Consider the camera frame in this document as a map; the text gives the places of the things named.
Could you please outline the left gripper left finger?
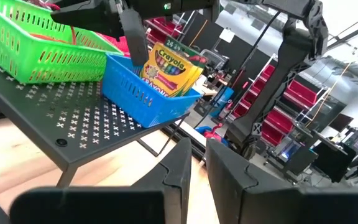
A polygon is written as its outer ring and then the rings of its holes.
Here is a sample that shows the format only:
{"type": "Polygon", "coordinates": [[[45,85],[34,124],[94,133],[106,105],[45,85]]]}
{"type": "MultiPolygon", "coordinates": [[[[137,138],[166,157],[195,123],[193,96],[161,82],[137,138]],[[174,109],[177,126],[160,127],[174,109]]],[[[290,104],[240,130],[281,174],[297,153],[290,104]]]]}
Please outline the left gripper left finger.
{"type": "Polygon", "coordinates": [[[18,196],[12,224],[186,224],[191,143],[182,139],[128,187],[39,187],[18,196]]]}

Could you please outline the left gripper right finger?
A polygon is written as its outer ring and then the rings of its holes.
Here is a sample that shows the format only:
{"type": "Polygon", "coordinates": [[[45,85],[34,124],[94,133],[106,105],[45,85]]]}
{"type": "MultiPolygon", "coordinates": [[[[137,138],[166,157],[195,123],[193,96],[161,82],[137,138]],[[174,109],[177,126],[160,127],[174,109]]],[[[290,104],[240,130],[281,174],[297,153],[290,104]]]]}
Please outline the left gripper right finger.
{"type": "Polygon", "coordinates": [[[358,188],[294,187],[214,139],[205,158],[220,224],[358,224],[358,188]]]}

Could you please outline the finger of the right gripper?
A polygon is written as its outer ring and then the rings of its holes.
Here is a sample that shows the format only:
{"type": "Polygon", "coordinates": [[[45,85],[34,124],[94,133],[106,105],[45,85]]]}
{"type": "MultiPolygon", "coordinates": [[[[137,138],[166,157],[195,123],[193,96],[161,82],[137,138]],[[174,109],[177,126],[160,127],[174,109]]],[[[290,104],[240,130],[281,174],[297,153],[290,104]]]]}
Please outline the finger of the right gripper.
{"type": "Polygon", "coordinates": [[[143,27],[142,19],[137,11],[125,9],[120,15],[122,29],[126,37],[132,64],[144,66],[149,59],[147,39],[143,27]]]}
{"type": "Polygon", "coordinates": [[[116,0],[58,0],[51,13],[55,22],[114,38],[124,35],[116,0]]]}

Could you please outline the red plastic basket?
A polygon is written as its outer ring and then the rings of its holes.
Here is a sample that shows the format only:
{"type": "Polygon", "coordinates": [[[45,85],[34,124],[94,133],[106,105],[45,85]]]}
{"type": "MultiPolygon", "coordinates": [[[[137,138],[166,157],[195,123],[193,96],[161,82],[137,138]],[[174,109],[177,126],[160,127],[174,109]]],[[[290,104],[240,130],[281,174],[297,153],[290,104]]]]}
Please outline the red plastic basket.
{"type": "Polygon", "coordinates": [[[109,42],[110,44],[115,46],[117,49],[119,49],[124,54],[124,56],[130,57],[129,47],[127,44],[127,40],[124,36],[120,37],[119,40],[116,40],[115,38],[104,35],[104,34],[99,34],[99,35],[103,39],[105,39],[107,42],[109,42]]]}

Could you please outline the yellow orange crayon box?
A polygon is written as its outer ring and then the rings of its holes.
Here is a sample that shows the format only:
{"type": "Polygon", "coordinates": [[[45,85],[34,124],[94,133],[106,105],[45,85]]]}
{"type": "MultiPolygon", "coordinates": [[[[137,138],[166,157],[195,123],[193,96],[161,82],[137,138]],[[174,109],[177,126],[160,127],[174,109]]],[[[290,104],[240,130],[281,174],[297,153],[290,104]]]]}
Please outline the yellow orange crayon box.
{"type": "Polygon", "coordinates": [[[184,96],[203,69],[161,43],[156,43],[139,77],[166,97],[184,96]]]}

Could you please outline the blue plastic basket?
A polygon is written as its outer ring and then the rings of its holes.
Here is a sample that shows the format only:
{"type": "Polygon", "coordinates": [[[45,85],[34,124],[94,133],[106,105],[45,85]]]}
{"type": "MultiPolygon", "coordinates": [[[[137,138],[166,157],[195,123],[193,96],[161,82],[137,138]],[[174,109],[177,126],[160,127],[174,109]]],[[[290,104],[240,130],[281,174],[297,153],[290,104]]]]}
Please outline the blue plastic basket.
{"type": "Polygon", "coordinates": [[[101,93],[145,128],[183,116],[201,98],[194,89],[184,96],[163,96],[139,77],[140,71],[130,58],[106,54],[101,93]]]}

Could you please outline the green plastic basket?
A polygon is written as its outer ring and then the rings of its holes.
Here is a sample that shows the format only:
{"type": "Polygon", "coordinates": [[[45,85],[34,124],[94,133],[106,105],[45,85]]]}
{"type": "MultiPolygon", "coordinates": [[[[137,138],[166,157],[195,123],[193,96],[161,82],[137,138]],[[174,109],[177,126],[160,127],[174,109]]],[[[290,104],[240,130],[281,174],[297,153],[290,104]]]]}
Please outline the green plastic basket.
{"type": "Polygon", "coordinates": [[[0,0],[0,67],[21,83],[99,81],[106,54],[122,52],[97,33],[54,22],[50,10],[21,0],[0,0]]]}

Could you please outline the red bin storage rack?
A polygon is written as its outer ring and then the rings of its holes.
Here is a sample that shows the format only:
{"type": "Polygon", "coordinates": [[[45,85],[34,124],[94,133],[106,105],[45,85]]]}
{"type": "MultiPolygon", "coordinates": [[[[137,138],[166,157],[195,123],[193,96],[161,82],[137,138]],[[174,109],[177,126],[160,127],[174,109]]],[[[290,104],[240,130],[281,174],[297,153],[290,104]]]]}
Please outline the red bin storage rack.
{"type": "MultiPolygon", "coordinates": [[[[230,121],[234,121],[248,112],[275,70],[273,61],[276,59],[277,56],[272,54],[259,74],[254,79],[250,78],[243,85],[245,93],[240,97],[238,103],[232,107],[228,116],[230,121]]],[[[318,96],[320,93],[324,95],[326,90],[322,87],[318,92],[314,92],[297,80],[291,81],[282,98],[279,99],[279,102],[275,104],[263,121],[260,140],[268,146],[279,145],[293,130],[294,122],[303,120],[320,100],[318,96]]]]}
{"type": "Polygon", "coordinates": [[[184,15],[184,13],[181,13],[168,19],[166,17],[156,17],[145,20],[147,41],[150,44],[164,43],[168,37],[178,40],[187,24],[187,21],[183,19],[184,15]]]}

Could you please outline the blue red floor object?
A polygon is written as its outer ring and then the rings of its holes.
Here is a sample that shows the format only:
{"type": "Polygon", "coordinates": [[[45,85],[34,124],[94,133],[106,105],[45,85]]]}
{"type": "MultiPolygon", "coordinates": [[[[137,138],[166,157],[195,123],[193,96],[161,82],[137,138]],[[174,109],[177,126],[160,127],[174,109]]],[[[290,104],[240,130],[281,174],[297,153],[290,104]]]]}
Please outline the blue red floor object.
{"type": "Polygon", "coordinates": [[[201,135],[203,135],[206,139],[215,139],[221,142],[222,144],[224,144],[225,146],[228,146],[228,142],[216,132],[216,130],[221,128],[222,126],[223,124],[219,123],[215,125],[213,128],[209,126],[200,126],[197,127],[195,130],[201,135]]]}

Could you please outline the white paper sign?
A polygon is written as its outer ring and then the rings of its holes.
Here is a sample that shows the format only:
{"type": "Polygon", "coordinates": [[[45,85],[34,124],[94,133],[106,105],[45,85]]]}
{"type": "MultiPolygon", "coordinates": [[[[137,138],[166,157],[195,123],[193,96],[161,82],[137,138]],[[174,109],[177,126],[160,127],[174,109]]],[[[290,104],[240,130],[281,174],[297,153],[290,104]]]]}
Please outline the white paper sign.
{"type": "Polygon", "coordinates": [[[219,38],[221,40],[224,40],[227,43],[231,43],[233,38],[234,38],[234,36],[235,36],[235,33],[231,29],[224,28],[222,30],[222,32],[220,33],[219,38]]]}

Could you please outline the black perforated metal shelf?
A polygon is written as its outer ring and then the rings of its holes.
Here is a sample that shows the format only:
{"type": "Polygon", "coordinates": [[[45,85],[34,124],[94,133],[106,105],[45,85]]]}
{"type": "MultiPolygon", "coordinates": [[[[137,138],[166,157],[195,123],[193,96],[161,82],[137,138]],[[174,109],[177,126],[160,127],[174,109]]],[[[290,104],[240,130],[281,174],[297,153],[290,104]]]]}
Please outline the black perforated metal shelf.
{"type": "Polygon", "coordinates": [[[144,128],[99,94],[98,82],[21,84],[0,68],[0,110],[61,171],[67,187],[77,169],[164,128],[144,128]]]}

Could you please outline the dark monitor screen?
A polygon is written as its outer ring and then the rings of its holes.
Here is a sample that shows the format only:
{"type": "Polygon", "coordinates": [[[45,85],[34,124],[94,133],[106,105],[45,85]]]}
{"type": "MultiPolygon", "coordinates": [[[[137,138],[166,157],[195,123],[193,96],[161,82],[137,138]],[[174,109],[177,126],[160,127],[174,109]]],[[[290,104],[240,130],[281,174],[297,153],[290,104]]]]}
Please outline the dark monitor screen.
{"type": "Polygon", "coordinates": [[[351,116],[339,113],[329,124],[329,127],[341,133],[353,121],[351,116]]]}

